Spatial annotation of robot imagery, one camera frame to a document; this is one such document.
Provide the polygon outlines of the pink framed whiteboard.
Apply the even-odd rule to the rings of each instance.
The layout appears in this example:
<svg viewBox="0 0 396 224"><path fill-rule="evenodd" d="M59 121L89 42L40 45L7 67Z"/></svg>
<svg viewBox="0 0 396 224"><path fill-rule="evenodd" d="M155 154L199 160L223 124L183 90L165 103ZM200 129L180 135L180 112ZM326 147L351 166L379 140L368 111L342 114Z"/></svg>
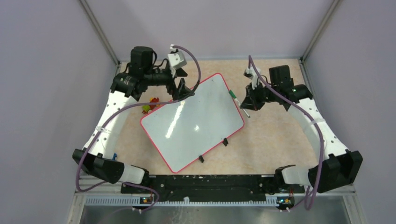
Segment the pink framed whiteboard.
<svg viewBox="0 0 396 224"><path fill-rule="evenodd" d="M234 133L245 121L222 74L202 81L195 95L159 107L140 120L172 173L179 173Z"/></svg>

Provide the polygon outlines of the green marker cap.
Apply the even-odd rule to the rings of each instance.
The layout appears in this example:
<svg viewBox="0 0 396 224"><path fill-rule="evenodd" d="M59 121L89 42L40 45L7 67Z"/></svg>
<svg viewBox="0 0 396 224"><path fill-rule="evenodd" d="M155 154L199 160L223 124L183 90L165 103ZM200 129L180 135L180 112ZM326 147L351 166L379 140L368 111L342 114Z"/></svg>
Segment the green marker cap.
<svg viewBox="0 0 396 224"><path fill-rule="evenodd" d="M233 93L233 91L232 90L229 90L229 95L233 98L233 99L236 99L236 96L235 96L235 94Z"/></svg>

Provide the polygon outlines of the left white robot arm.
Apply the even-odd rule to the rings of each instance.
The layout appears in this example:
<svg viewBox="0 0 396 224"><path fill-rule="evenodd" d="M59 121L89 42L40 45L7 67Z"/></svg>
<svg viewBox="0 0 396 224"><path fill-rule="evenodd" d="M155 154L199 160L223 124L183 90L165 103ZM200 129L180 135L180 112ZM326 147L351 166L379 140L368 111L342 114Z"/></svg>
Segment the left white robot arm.
<svg viewBox="0 0 396 224"><path fill-rule="evenodd" d="M185 83L187 53L195 62L198 79L192 88ZM150 47L137 46L130 52L130 61L123 72L112 81L104 111L93 133L82 149L75 149L72 158L77 163L75 184L79 188L80 174L85 172L102 183L129 182L139 193L149 189L148 171L134 165L113 160L120 132L128 117L129 109L145 105L162 106L182 102L193 96L201 80L201 69L195 56L186 48L172 44L170 53L157 65L157 53ZM172 96L167 102L139 100L149 87L163 86Z"/></svg>

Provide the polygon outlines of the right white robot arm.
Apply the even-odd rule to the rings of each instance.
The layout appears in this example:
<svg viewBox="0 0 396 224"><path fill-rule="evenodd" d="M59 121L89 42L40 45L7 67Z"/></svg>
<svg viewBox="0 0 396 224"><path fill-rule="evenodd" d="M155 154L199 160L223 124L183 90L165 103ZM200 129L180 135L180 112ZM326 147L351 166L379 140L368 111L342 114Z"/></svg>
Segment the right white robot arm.
<svg viewBox="0 0 396 224"><path fill-rule="evenodd" d="M249 66L244 76L251 80L246 86L246 96L241 108L257 111L266 103L277 102L298 122L318 159L315 167L288 165L277 168L274 187L287 192L293 184L315 186L320 175L318 193L354 183L363 162L359 151L350 151L331 130L318 111L312 93L304 84L294 84L287 65L269 69L271 82L265 85L259 80L260 69Z"/></svg>

